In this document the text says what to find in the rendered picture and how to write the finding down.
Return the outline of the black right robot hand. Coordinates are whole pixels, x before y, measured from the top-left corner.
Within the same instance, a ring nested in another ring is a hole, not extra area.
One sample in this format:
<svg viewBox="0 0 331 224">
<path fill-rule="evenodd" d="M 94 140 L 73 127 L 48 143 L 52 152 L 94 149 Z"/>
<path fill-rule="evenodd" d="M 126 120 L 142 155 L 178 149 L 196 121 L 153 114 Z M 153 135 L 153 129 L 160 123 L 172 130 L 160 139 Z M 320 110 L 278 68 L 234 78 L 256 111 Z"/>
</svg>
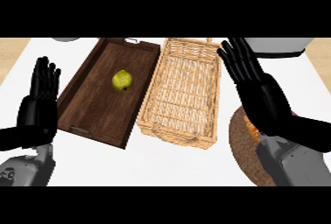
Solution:
<svg viewBox="0 0 331 224">
<path fill-rule="evenodd" d="M 293 115 L 286 93 L 262 69 L 244 38 L 230 38 L 218 49 L 232 77 L 243 108 L 259 131 L 320 152 L 331 152 L 331 123 Z"/>
</svg>

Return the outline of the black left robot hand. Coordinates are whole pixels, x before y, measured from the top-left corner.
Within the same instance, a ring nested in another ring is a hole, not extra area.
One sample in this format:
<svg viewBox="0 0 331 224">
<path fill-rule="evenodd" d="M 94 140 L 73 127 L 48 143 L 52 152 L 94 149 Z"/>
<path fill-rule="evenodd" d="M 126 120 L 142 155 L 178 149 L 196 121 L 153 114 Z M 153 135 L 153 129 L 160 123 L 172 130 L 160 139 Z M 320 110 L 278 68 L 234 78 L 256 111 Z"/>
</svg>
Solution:
<svg viewBox="0 0 331 224">
<path fill-rule="evenodd" d="M 61 69 L 48 56 L 36 61 L 30 94 L 24 97 L 17 126 L 0 129 L 0 151 L 34 148 L 54 142 L 58 133 L 58 88 Z"/>
</svg>

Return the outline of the golden brown croissant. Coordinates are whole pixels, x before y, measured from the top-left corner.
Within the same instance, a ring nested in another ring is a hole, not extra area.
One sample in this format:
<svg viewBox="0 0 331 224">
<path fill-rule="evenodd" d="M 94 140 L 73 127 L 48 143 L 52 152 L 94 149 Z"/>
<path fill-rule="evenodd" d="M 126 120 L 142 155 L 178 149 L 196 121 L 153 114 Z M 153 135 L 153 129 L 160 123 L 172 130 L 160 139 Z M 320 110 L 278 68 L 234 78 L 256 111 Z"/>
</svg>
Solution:
<svg viewBox="0 0 331 224">
<path fill-rule="evenodd" d="M 244 123 L 246 123 L 246 127 L 249 129 L 249 132 L 252 134 L 253 140 L 259 143 L 261 142 L 259 129 L 255 127 L 247 115 L 243 117 L 243 119 L 244 119 Z"/>
</svg>

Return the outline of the round brown woven placemat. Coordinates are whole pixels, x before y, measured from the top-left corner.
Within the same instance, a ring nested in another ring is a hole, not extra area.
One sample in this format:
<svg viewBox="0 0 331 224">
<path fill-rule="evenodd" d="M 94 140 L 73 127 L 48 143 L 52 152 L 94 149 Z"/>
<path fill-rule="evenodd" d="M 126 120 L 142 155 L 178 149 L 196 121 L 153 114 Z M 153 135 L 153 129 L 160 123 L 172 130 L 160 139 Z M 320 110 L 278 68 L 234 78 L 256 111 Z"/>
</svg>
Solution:
<svg viewBox="0 0 331 224">
<path fill-rule="evenodd" d="M 240 107 L 234 114 L 230 124 L 230 144 L 232 148 L 232 154 L 240 168 L 258 186 L 275 186 L 274 179 L 262 166 L 256 147 L 258 143 L 252 137 L 249 129 L 244 123 L 244 107 Z"/>
</svg>

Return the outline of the pale wicker basket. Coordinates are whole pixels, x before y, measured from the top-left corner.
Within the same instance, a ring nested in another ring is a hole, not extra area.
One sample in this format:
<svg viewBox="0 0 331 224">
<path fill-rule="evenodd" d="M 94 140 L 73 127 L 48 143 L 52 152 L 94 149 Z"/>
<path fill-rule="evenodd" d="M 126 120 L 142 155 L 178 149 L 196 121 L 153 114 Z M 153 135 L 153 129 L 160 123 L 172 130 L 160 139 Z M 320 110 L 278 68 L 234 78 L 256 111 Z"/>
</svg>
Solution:
<svg viewBox="0 0 331 224">
<path fill-rule="evenodd" d="M 210 38 L 167 38 L 138 125 L 145 135 L 209 149 L 218 141 L 222 59 Z"/>
</svg>

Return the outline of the pale grey appliance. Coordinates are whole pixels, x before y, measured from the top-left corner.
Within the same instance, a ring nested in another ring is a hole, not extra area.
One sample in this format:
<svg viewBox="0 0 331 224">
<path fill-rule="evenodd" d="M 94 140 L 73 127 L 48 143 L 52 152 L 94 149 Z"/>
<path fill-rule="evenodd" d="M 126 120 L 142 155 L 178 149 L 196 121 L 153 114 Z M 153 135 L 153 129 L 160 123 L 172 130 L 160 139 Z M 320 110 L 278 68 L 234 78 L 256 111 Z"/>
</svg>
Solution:
<svg viewBox="0 0 331 224">
<path fill-rule="evenodd" d="M 258 58 L 281 59 L 299 57 L 314 38 L 246 38 Z"/>
</svg>

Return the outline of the dark brown wooden tray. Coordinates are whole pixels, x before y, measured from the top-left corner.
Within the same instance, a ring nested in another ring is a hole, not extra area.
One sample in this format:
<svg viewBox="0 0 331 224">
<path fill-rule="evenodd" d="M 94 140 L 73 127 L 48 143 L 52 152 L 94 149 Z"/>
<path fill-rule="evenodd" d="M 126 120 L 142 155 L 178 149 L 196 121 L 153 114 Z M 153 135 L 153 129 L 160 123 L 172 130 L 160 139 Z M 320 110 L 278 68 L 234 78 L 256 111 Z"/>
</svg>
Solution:
<svg viewBox="0 0 331 224">
<path fill-rule="evenodd" d="M 102 38 L 57 100 L 58 128 L 92 140 L 125 148 L 136 122 L 162 46 Z M 132 88 L 119 91 L 113 77 L 126 70 Z"/>
</svg>

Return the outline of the yellow-green lemon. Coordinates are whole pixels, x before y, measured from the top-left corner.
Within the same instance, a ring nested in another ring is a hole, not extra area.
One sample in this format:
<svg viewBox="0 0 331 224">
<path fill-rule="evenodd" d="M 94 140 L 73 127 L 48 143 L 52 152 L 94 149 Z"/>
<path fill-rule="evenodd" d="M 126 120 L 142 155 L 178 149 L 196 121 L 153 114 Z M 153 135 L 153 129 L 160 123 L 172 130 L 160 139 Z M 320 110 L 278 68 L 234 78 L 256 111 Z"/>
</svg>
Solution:
<svg viewBox="0 0 331 224">
<path fill-rule="evenodd" d="M 113 87 L 119 91 L 126 91 L 132 88 L 133 77 L 126 70 L 120 70 L 113 77 Z"/>
</svg>

